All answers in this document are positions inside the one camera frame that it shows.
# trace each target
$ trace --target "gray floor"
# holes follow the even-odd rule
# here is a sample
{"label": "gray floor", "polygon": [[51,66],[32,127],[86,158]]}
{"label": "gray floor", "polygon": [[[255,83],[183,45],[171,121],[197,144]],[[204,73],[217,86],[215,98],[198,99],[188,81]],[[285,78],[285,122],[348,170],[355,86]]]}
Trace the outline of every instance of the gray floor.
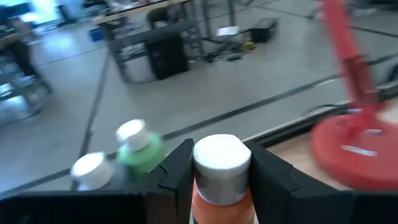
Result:
{"label": "gray floor", "polygon": [[[170,152],[185,138],[197,140],[209,134],[230,133],[244,139],[297,119],[314,106],[347,100],[340,79],[299,91],[304,85],[331,78],[339,70],[323,24],[301,17],[316,8],[314,2],[268,2],[271,1],[256,0],[252,6],[259,7],[236,7],[242,29],[250,28],[263,17],[279,18],[277,37],[258,45],[255,52],[242,60],[196,62],[187,73],[135,85],[122,83],[111,62],[88,152],[116,152],[119,146],[115,130],[134,118],[145,119],[149,128],[160,134],[178,132],[165,143]],[[223,15],[225,5],[219,3],[210,13],[215,17],[211,20],[213,32],[228,25],[228,15]],[[380,22],[395,16],[383,13]],[[368,17],[355,18],[353,24],[391,34],[398,32],[392,22],[390,26],[381,26]],[[9,111],[0,110],[0,125],[4,124],[0,126],[0,192],[10,192],[61,170],[59,179],[26,186],[34,191],[70,188],[72,180],[66,175],[67,169],[79,157],[106,56],[104,44],[93,44],[88,38],[92,27],[83,24],[53,31],[43,37],[41,44],[32,46],[35,64],[54,85],[56,93],[45,99],[41,114],[27,120],[10,123],[14,117]],[[394,37],[357,29],[353,32],[369,59],[398,53],[398,39]],[[374,79],[383,81],[391,65],[397,62],[394,59],[373,66]],[[146,63],[144,58],[136,60],[128,65],[129,71],[150,72]],[[294,95],[286,94],[295,91]],[[275,101],[275,96],[283,94],[284,98]],[[268,104],[215,123],[204,123],[264,100]]]}

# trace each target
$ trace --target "white bottle cap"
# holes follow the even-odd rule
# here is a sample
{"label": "white bottle cap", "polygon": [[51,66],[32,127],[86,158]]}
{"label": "white bottle cap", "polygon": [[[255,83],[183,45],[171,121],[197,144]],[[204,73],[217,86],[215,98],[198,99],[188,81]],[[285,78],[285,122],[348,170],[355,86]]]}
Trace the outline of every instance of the white bottle cap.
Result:
{"label": "white bottle cap", "polygon": [[138,151],[149,144],[149,133],[145,129],[145,121],[134,119],[124,123],[116,131],[120,144],[127,144],[131,151]]}
{"label": "white bottle cap", "polygon": [[207,202],[231,205],[248,190],[251,151],[236,136],[215,134],[193,148],[198,193]]}
{"label": "white bottle cap", "polygon": [[79,189],[96,190],[111,180],[113,168],[104,152],[94,152],[77,160],[70,175],[79,182]]}

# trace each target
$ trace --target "red lamp base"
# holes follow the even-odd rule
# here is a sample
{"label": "red lamp base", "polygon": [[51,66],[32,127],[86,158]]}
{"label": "red lamp base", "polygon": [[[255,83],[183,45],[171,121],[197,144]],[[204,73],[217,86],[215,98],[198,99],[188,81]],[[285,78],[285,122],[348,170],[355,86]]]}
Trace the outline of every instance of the red lamp base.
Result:
{"label": "red lamp base", "polygon": [[334,116],[315,126],[312,138],[315,160],[348,187],[398,190],[398,126],[376,120],[378,130],[348,136],[347,123],[352,116]]}

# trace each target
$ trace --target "orange bottle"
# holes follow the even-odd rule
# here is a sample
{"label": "orange bottle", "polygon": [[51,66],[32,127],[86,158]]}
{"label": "orange bottle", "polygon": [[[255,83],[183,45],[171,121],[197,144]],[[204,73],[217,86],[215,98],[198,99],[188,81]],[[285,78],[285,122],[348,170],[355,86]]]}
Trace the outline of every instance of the orange bottle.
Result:
{"label": "orange bottle", "polygon": [[232,205],[215,205],[205,201],[193,183],[192,214],[198,224],[250,224],[254,221],[254,206],[250,191]]}

